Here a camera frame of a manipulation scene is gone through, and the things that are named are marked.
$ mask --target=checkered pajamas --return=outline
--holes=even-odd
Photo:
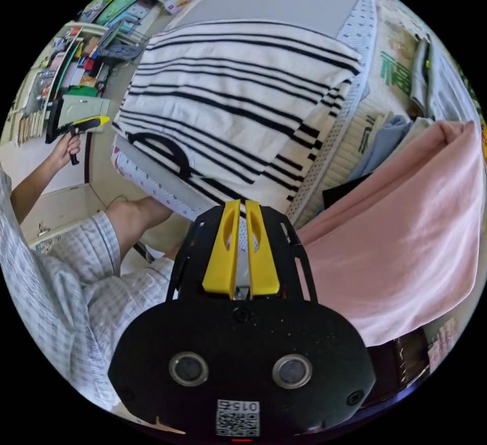
[[[15,307],[51,364],[92,403],[120,402],[108,368],[131,321],[164,302],[172,261],[120,277],[120,250],[105,213],[86,220],[48,254],[29,249],[0,166],[0,266]]]

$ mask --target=person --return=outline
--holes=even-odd
[[[111,411],[120,405],[108,379],[117,342],[138,315],[165,301],[178,247],[144,270],[120,276],[130,248],[172,214],[147,197],[114,203],[63,235],[48,254],[29,249],[20,224],[79,150],[79,136],[66,134],[13,191],[0,165],[0,266],[43,354],[80,394]]]

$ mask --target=striped towel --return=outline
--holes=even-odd
[[[114,127],[216,203],[253,198],[285,210],[359,60],[341,42],[287,24],[182,26],[151,38]]]

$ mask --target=pink cloth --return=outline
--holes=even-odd
[[[479,146],[473,122],[436,122],[298,232],[319,303],[347,318],[366,346],[434,320],[472,290]]]

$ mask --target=knee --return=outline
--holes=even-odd
[[[137,201],[115,202],[107,209],[107,213],[111,214],[113,218],[123,221],[127,229],[133,229],[134,232],[145,230],[146,217]]]

